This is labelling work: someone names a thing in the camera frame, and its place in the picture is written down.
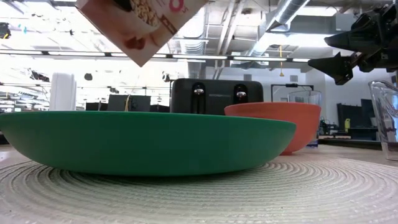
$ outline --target ceiling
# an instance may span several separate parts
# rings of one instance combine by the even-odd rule
[[[243,10],[236,12],[232,20],[236,20],[236,27],[229,27],[233,33],[231,37],[224,38],[226,54],[245,52],[253,47],[259,38],[258,26],[264,22],[265,13],[276,9],[278,0],[241,0],[244,1]],[[306,16],[332,16],[340,10],[345,13],[359,13],[374,6],[389,3],[390,1],[339,1],[316,0],[310,1],[306,7],[299,11],[299,15]],[[201,41],[206,43],[203,54],[217,54],[221,33],[225,24],[223,16],[230,4],[230,0],[212,0],[205,6],[206,19],[204,34]],[[11,1],[0,0],[0,22],[10,24],[11,38],[0,40],[0,49],[14,50],[51,50],[51,51],[80,51],[80,52],[120,52],[107,38],[88,22],[74,7],[73,1],[30,0]],[[182,35],[177,34],[159,53],[180,54]],[[329,47],[311,47],[313,40],[300,41],[297,44],[282,44],[281,47],[269,47],[265,52],[270,57],[295,57],[319,58],[331,52]],[[170,73],[175,77],[183,76],[187,71],[187,63],[176,62],[172,66],[164,62],[150,62],[144,68],[137,67],[131,61],[104,61],[104,60],[55,60],[54,58],[11,58],[0,55],[2,62],[7,62],[7,68],[2,68],[0,82],[20,83],[33,82],[30,79],[28,68],[51,76],[53,72],[74,72],[79,74],[95,74],[94,82],[87,82],[83,75],[77,80],[84,85],[130,85],[130,86],[157,86],[167,88],[168,83],[161,79],[162,74]],[[280,63],[270,63],[269,68],[274,69]],[[285,68],[303,68],[302,63],[287,63]],[[42,88],[31,88],[39,91],[39,98],[45,100],[48,95]],[[88,98],[90,93],[79,90],[81,100]],[[95,95],[108,95],[106,88],[95,90]],[[154,95],[166,95],[167,91],[157,91]]]

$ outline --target wall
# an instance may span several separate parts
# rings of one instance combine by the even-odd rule
[[[206,78],[212,79],[214,67],[206,67]],[[301,73],[299,69],[286,68],[283,69],[284,77],[280,77],[280,69],[270,71],[268,69],[250,68],[243,70],[241,68],[224,68],[220,75],[220,80],[243,80],[244,74],[251,74],[252,81],[262,84],[264,91],[264,101],[271,101],[271,84],[287,84],[291,75],[298,75],[298,84],[305,85],[305,73]],[[286,98],[290,92],[299,91],[297,88],[274,87],[274,101],[280,101]]]
[[[331,123],[338,124],[337,104],[361,106],[361,99],[371,99],[368,83],[372,80],[391,82],[393,73],[385,69],[375,69],[370,73],[363,73],[354,68],[354,78],[343,86],[335,85],[334,79],[317,70],[306,74],[306,82],[315,85],[315,90],[323,95],[322,116]]]

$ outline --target glass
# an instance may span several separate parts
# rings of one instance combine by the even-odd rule
[[[313,105],[322,106],[322,93],[319,91],[296,91],[289,93],[287,98],[291,103],[310,103]],[[318,132],[315,134],[314,139],[307,144],[307,147],[318,147]]]
[[[387,159],[398,161],[398,88],[375,80],[369,89],[383,153]]]
[[[322,105],[322,93],[319,91],[296,91],[287,95],[289,102],[294,103],[310,103],[314,105]]]

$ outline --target green bowl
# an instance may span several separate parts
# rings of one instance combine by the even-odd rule
[[[110,111],[0,115],[21,154],[106,175],[200,175],[258,167],[287,147],[295,124],[257,118]]]

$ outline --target glass pitcher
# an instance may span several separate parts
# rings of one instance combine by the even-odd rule
[[[398,161],[398,88],[375,80],[369,89],[383,153],[387,159]]]

